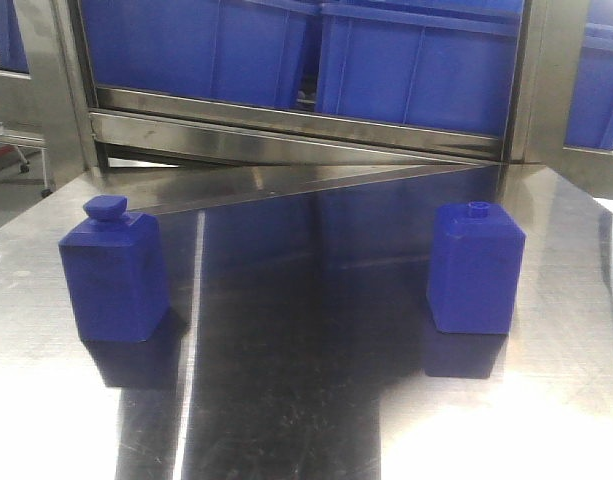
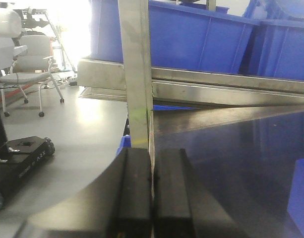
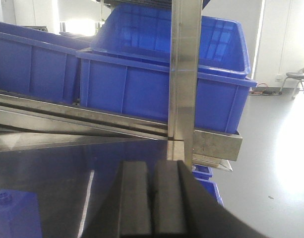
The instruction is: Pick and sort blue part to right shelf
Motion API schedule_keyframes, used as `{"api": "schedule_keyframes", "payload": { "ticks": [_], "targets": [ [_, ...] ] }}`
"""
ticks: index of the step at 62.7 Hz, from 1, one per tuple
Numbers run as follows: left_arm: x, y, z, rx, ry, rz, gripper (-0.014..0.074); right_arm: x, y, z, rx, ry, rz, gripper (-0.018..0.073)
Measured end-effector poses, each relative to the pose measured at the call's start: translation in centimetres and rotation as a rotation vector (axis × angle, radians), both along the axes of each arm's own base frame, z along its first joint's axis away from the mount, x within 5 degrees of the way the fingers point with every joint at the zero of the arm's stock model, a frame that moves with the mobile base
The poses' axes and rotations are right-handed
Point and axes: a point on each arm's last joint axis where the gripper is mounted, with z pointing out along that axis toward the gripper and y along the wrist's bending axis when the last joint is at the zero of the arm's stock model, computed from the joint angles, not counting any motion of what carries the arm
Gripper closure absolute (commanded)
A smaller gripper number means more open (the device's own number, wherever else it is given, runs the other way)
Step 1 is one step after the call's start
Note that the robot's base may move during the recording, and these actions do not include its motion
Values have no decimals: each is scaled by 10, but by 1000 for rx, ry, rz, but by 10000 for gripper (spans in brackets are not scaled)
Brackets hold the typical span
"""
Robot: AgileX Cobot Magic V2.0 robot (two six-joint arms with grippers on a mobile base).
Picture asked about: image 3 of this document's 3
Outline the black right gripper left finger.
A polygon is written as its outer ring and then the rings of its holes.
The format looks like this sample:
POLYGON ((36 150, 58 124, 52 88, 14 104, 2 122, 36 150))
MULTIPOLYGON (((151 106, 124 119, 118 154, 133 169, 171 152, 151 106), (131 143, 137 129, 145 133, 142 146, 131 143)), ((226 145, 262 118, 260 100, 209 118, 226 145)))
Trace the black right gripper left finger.
POLYGON ((122 161, 114 183, 83 238, 150 238, 148 170, 143 161, 122 161))

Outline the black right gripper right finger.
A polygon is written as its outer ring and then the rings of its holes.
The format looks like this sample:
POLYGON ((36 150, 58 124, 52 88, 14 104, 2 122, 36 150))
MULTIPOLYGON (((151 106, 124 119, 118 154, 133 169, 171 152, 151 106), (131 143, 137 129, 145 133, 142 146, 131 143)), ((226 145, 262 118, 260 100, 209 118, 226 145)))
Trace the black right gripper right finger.
POLYGON ((158 161, 153 183, 156 238, 264 237, 221 206, 183 161, 158 161))

